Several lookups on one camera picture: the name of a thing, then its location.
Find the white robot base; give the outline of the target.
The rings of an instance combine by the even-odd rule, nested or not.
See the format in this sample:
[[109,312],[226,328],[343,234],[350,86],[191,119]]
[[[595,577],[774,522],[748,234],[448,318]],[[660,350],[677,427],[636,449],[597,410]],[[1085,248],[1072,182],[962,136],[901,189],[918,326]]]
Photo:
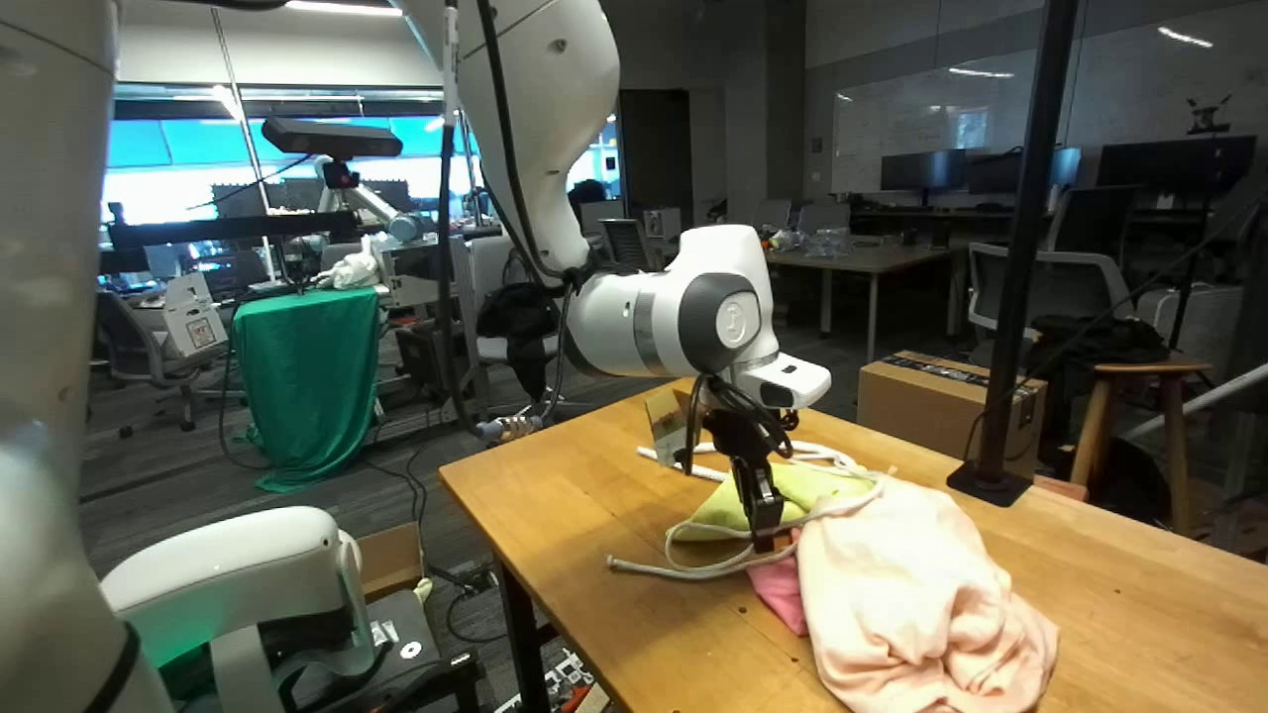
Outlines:
[[158,703],[216,713],[325,713],[383,664],[361,548],[320,507],[220,518],[122,557],[109,606]]

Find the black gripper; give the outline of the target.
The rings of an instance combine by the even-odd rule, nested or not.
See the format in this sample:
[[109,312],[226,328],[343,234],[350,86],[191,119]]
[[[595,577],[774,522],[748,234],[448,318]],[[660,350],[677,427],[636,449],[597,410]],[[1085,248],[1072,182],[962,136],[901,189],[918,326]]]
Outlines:
[[700,441],[714,441],[714,449],[728,458],[757,462],[748,478],[748,535],[757,551],[774,548],[784,511],[784,495],[778,493],[767,458],[792,451],[798,425],[798,414],[767,404],[722,377],[699,377],[686,395],[686,449],[677,451],[683,462],[694,458]]

